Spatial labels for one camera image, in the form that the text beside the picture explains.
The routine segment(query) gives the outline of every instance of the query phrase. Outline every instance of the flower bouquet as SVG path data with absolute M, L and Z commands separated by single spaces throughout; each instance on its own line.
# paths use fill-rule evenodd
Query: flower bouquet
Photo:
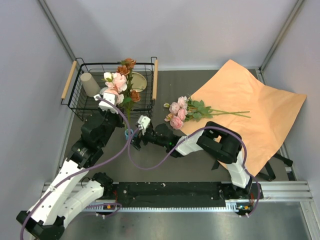
M 130 120 L 130 112 L 134 103 L 140 101 L 140 93 L 136 90 L 132 90 L 131 83 L 136 61 L 131 58 L 126 58 L 119 62 L 119 64 L 121 64 L 121 66 L 118 66 L 115 73 L 105 72 L 103 74 L 103 80 L 107 86 L 107 89 L 104 92 L 117 96 L 117 106 L 120 109 L 123 109 L 128 120 Z
M 213 116 L 232 114 L 245 118 L 250 116 L 244 115 L 250 111 L 235 111 L 228 112 L 211 108 L 211 106 L 205 106 L 204 101 L 192 100 L 191 97 L 181 96 L 177 102 L 171 104 L 165 103 L 165 108 L 169 108 L 170 113 L 165 117 L 166 122 L 170 122 L 171 127 L 176 130 L 181 129 L 184 126 L 184 122 L 190 120 L 200 121 L 202 118 L 212 119 Z

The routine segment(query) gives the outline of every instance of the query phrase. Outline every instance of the dark gray table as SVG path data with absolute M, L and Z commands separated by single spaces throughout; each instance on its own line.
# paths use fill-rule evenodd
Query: dark gray table
M 156 126 L 164 122 L 164 118 L 169 112 L 168 109 L 163 108 L 164 103 L 172 103 L 177 101 L 180 96 L 193 94 L 216 72 L 216 70 L 159 71 L 157 99 L 152 117 L 153 125 Z M 83 122 L 75 116 L 66 152 L 80 138 L 82 124 Z M 174 132 L 177 135 L 183 134 L 181 131 Z M 118 153 L 125 142 L 124 129 L 117 128 L 103 149 L 104 154 L 98 163 L 102 163 Z M 148 144 L 142 146 L 140 151 L 132 147 L 131 155 L 140 166 L 152 167 L 165 157 L 166 152 L 160 146 Z M 214 161 L 206 152 L 199 151 L 181 158 L 170 157 L 158 168 L 145 171 L 136 168 L 130 162 L 126 151 L 113 162 L 90 171 L 87 177 L 93 176 L 96 172 L 106 172 L 116 182 L 230 181 L 228 171 L 222 166 L 211 171 Z M 276 181 L 287 181 L 288 176 L 284 163 L 278 159 L 271 159 L 269 162 L 275 172 Z

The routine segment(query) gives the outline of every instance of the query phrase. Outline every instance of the artificial flower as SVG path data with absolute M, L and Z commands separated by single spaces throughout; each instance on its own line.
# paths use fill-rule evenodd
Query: artificial flower
M 116 100 L 116 104 L 121 104 L 125 99 L 125 96 L 123 94 L 120 94 Z
M 127 68 L 126 65 L 122 65 L 122 66 L 118 66 L 118 68 L 116 69 L 116 72 L 121 75 L 127 76 L 130 73 L 130 70 Z
M 112 83 L 116 86 L 119 93 L 127 89 L 127 79 L 124 75 L 121 75 L 120 73 L 113 73 L 112 77 Z
M 135 67 L 137 61 L 133 60 L 132 58 L 126 58 L 124 62 L 125 62 L 126 68 L 130 70 Z
M 170 113 L 172 113 L 173 115 L 177 115 L 178 111 L 180 109 L 180 106 L 177 102 L 173 102 L 171 103 L 170 107 L 169 107 L 169 111 Z
M 177 113 L 177 116 L 181 119 L 181 121 L 185 121 L 186 119 L 186 115 L 188 114 L 188 111 L 183 109 L 183 108 L 180 108 L 178 110 L 178 113 Z
M 136 90 L 132 90 L 130 93 L 130 97 L 133 102 L 139 102 L 140 101 L 140 93 L 137 92 Z
M 187 97 L 186 96 L 181 96 L 178 98 L 178 104 L 180 106 L 180 108 L 182 109 L 187 109 Z
M 170 120 L 170 125 L 176 130 L 179 130 L 183 127 L 184 122 L 177 116 L 173 116 Z
M 107 81 L 107 82 L 109 82 L 109 80 L 112 80 L 112 74 L 111 74 L 111 72 L 105 72 L 105 73 L 103 74 L 103 78 L 104 78 L 104 80 Z
M 166 122 L 170 122 L 170 120 L 174 117 L 174 115 L 172 113 L 169 113 L 166 117 L 165 117 L 165 121 Z

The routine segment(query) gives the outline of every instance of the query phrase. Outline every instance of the orange flower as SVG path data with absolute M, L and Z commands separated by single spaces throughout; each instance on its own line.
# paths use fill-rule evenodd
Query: orange flower
M 140 93 L 137 92 L 136 90 L 132 90 L 130 93 L 130 97 L 133 102 L 139 102 L 140 101 Z
M 122 65 L 122 66 L 118 66 L 118 68 L 116 69 L 116 72 L 121 75 L 127 76 L 130 73 L 130 70 L 127 68 L 126 65 Z
M 127 69 L 133 69 L 136 65 L 136 62 L 135 60 L 133 60 L 132 58 L 126 58 L 125 60 L 125 65 L 126 65 L 126 68 Z

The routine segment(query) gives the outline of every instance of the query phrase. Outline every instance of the wooden handle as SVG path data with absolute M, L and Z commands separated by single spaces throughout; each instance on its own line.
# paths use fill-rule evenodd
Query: wooden handle
M 62 93 L 62 96 L 61 98 L 64 100 L 67 96 L 67 93 L 68 93 L 68 89 L 69 89 L 69 86 L 70 86 L 70 83 L 71 83 L 71 79 L 75 73 L 75 69 L 76 69 L 76 66 L 77 66 L 77 61 L 73 61 L 72 63 L 72 66 L 71 66 L 71 69 L 70 69 L 70 72 L 69 72 L 69 76 L 68 78 L 66 79 L 66 83 L 65 83 L 65 86 L 64 86 L 64 89 L 63 89 L 63 93 Z
M 158 87 L 158 59 L 156 59 L 154 63 L 152 100 L 157 99 L 157 87 Z

